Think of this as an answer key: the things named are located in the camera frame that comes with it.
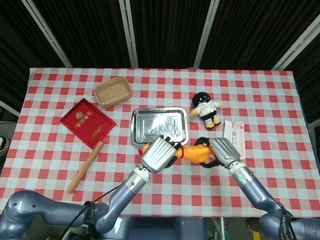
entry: black and white plush toy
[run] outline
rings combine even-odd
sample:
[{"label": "black and white plush toy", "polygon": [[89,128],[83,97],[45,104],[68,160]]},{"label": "black and white plush toy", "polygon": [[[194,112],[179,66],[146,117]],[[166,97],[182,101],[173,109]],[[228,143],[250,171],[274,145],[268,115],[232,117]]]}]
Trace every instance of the black and white plush toy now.
[{"label": "black and white plush toy", "polygon": [[199,115],[207,129],[212,129],[221,123],[217,117],[217,108],[223,107],[222,102],[212,101],[209,94],[202,91],[193,96],[192,103],[195,108],[190,112],[190,116]]}]

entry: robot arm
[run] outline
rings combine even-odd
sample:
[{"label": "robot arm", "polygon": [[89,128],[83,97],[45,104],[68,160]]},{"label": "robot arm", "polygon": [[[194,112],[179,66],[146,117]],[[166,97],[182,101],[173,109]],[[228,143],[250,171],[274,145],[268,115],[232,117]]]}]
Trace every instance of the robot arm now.
[{"label": "robot arm", "polygon": [[229,170],[237,185],[256,208],[268,212],[260,218],[260,227],[264,234],[272,239],[317,240],[320,237],[320,219],[293,219],[293,215],[285,210],[255,177],[254,173],[242,162],[240,154],[226,138],[211,138],[216,161]]},{"label": "robot arm", "polygon": [[[99,233],[109,232],[124,208],[150,179],[150,174],[161,172],[181,146],[169,143],[170,138],[158,137],[142,155],[142,165],[137,165],[106,203],[95,203],[87,207],[72,224],[81,226],[91,220]],[[26,240],[25,236],[35,215],[53,226],[68,226],[84,205],[53,201],[31,190],[13,194],[0,215],[0,240]]]}]

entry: red and white checkered tablecloth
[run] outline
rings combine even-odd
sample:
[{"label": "red and white checkered tablecloth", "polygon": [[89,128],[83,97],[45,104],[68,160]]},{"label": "red and white checkered tablecloth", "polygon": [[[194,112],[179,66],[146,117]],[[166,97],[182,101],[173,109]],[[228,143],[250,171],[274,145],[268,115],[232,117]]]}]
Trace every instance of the red and white checkered tablecloth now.
[{"label": "red and white checkered tablecloth", "polygon": [[[97,104],[93,88],[124,76],[132,97],[112,108]],[[320,217],[320,177],[294,77],[290,71],[194,69],[32,68],[27,94],[0,178],[0,209],[22,189],[58,201],[83,204],[119,185],[135,164],[130,118],[137,108],[192,109],[207,92],[225,120],[245,124],[246,165],[270,194],[296,217]],[[73,194],[67,187],[92,151],[59,120],[86,98],[116,122],[104,147]],[[189,118],[189,145],[222,137],[224,124],[207,130]],[[259,217],[223,167],[206,169],[187,160],[154,174],[123,215]]]}]

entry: wooden rolling pin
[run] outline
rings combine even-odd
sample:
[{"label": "wooden rolling pin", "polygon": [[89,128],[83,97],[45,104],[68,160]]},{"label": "wooden rolling pin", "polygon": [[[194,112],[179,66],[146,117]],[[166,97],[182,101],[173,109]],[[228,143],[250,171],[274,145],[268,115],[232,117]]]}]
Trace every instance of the wooden rolling pin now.
[{"label": "wooden rolling pin", "polygon": [[93,161],[96,159],[96,156],[104,146],[102,141],[99,141],[92,152],[90,153],[88,159],[83,163],[80,170],[77,172],[75,178],[72,180],[71,184],[69,185],[68,189],[66,190],[68,193],[72,194],[76,187],[78,186],[79,182],[81,181],[82,177],[85,175],[87,170],[90,168]]}]

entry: stainless steel tray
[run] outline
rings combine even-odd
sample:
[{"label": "stainless steel tray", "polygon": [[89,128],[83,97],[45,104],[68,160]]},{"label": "stainless steel tray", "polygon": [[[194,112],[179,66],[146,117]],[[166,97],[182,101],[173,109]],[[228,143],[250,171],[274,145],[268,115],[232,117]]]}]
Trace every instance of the stainless steel tray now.
[{"label": "stainless steel tray", "polygon": [[180,107],[139,108],[131,116],[131,143],[144,146],[158,136],[170,137],[171,141],[188,142],[186,111]]}]

